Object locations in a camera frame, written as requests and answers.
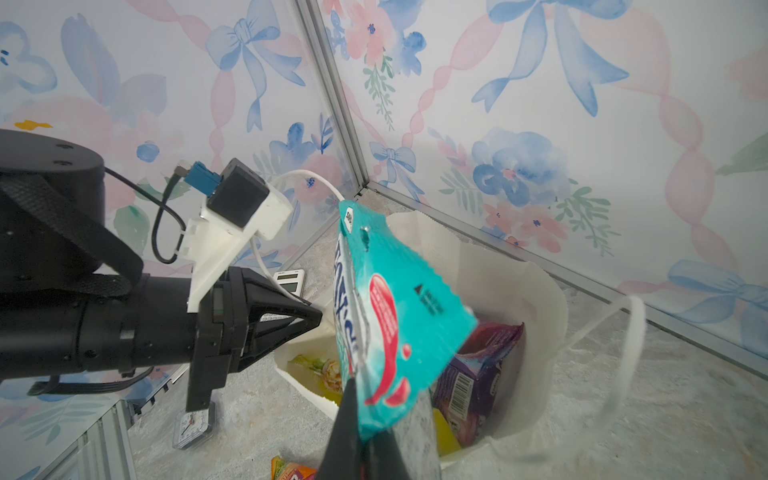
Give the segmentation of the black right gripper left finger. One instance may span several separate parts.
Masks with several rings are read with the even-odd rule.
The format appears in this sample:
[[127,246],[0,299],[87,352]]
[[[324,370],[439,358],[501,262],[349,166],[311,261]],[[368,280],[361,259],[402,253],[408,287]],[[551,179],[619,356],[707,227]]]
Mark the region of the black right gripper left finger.
[[357,385],[350,378],[334,420],[317,480],[359,480],[362,472],[362,442],[358,431]]

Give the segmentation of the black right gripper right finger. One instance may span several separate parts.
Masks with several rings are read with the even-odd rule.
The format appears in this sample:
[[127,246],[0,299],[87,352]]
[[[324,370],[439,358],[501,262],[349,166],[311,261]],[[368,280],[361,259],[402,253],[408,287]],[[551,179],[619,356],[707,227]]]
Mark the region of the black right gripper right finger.
[[408,480],[410,475],[392,430],[385,430],[362,443],[364,480]]

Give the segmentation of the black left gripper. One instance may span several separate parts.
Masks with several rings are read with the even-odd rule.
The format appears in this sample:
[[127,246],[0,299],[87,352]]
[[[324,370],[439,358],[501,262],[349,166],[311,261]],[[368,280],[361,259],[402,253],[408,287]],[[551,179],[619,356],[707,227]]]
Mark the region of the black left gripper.
[[243,360],[260,360],[320,325],[323,314],[318,307],[257,285],[262,279],[251,269],[231,267],[201,300],[189,370],[188,412],[209,408],[212,392],[225,386],[229,373],[238,368],[241,353]]

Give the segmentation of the orange Fox's candy bag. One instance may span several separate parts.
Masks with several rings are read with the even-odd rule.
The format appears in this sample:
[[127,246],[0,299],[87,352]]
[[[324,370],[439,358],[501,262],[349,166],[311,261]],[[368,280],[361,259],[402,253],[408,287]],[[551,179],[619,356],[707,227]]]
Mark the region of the orange Fox's candy bag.
[[315,480],[316,475],[315,468],[285,460],[280,456],[271,460],[272,480]]

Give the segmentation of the yellow snack bag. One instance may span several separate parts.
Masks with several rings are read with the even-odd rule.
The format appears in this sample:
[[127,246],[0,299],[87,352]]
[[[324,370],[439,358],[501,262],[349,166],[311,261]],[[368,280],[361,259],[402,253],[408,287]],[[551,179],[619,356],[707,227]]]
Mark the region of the yellow snack bag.
[[297,355],[287,363],[286,371],[312,393],[341,404],[343,386],[337,359]]

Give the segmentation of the purple snack bag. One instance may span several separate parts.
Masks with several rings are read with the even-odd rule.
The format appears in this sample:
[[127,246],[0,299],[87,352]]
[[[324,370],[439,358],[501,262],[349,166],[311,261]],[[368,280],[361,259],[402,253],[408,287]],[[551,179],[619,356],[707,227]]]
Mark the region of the purple snack bag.
[[496,400],[503,362],[523,333],[522,324],[478,324],[434,384],[432,404],[461,447],[479,437]]

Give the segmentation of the teal red Fox's candy bag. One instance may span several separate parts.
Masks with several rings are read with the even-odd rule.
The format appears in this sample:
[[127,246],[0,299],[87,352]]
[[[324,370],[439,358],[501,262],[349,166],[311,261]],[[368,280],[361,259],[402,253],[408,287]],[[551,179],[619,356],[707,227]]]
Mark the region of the teal red Fox's candy bag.
[[477,320],[384,215],[348,200],[339,212],[336,340],[342,378],[356,384],[358,432],[368,441],[408,415]]

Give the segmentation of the white paper gift bag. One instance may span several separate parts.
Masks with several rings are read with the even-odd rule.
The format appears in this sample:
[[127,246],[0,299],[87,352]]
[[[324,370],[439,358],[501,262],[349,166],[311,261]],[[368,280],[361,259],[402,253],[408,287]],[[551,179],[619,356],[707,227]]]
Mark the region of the white paper gift bag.
[[339,199],[337,241],[319,327],[279,347],[277,370],[335,422],[320,474],[436,479],[490,447],[507,466],[575,456],[614,422],[646,330],[630,296],[605,316],[630,313],[614,385],[595,423],[526,455],[505,439],[542,415],[568,334],[563,293],[539,266],[462,241],[419,212],[383,215]]

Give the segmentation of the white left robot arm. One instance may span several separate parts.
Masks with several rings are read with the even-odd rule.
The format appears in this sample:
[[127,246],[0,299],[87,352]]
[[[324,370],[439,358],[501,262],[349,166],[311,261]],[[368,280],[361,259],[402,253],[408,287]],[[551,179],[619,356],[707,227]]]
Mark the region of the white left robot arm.
[[186,363],[186,408],[322,319],[262,275],[224,264],[203,291],[153,277],[104,224],[94,151],[30,132],[1,134],[1,376],[33,396],[122,390]]

